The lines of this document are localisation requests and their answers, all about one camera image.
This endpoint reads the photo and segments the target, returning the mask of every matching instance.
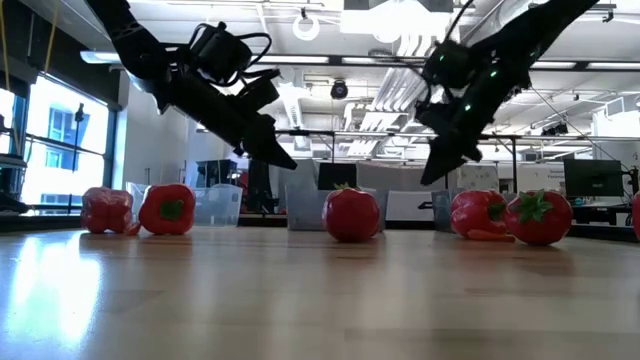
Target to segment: clear plastic bin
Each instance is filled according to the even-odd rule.
[[[287,193],[287,224],[291,231],[324,231],[322,209],[327,196],[332,191],[317,190],[310,186],[289,184]],[[371,194],[380,207],[380,231],[384,229],[384,216],[387,213],[387,201],[384,194],[375,190],[365,191]]]
[[[463,191],[464,189],[442,190],[434,191],[431,194],[436,231],[453,232],[451,229],[451,202],[453,202],[456,195]]]
[[[149,185],[143,184],[134,184],[128,182],[126,184],[127,192],[133,196],[133,205],[131,206],[131,211],[133,212],[133,220],[138,221],[138,213],[140,212],[140,208],[142,207],[142,203],[144,202],[144,197],[146,194]]]
[[[127,183],[127,191],[133,196],[133,214],[137,219],[149,185]],[[195,225],[238,226],[242,205],[242,188],[218,184],[211,188],[193,189],[196,196]]]

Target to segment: camera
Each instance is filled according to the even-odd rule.
[[[336,79],[331,87],[331,98],[334,100],[345,99],[349,95],[349,88],[342,79]]]

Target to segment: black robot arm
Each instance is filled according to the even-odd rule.
[[[247,152],[256,160],[296,168],[276,141],[275,120],[258,114],[279,97],[271,83],[279,72],[246,71],[256,62],[241,40],[246,36],[230,34],[224,23],[201,24],[188,44],[169,51],[136,21],[126,0],[85,1],[103,24],[132,83],[153,95],[160,113],[173,105],[231,145],[237,155]],[[252,36],[271,43],[267,34]],[[231,86],[241,78],[257,79],[237,96],[223,95],[212,86]]]
[[[525,11],[492,36],[471,47],[446,39],[422,72],[429,86],[442,86],[442,103],[418,104],[416,117],[438,135],[422,184],[429,185],[460,167],[480,161],[478,141],[503,102],[531,87],[529,68],[560,34],[598,0],[549,0]],[[463,90],[455,97],[450,89]]]

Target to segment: white wall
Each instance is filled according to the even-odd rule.
[[[121,78],[121,85],[121,90],[128,88],[128,94],[120,99],[125,110],[117,129],[114,187],[124,188],[127,182],[153,185],[181,181],[196,123],[174,109],[158,115],[150,94],[135,88],[126,77]]]

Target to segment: green stem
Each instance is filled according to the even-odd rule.
[[[539,190],[531,196],[527,193],[520,193],[520,204],[516,211],[520,213],[520,223],[525,224],[531,220],[538,223],[544,222],[544,214],[553,209],[553,204],[544,201],[544,190]]]

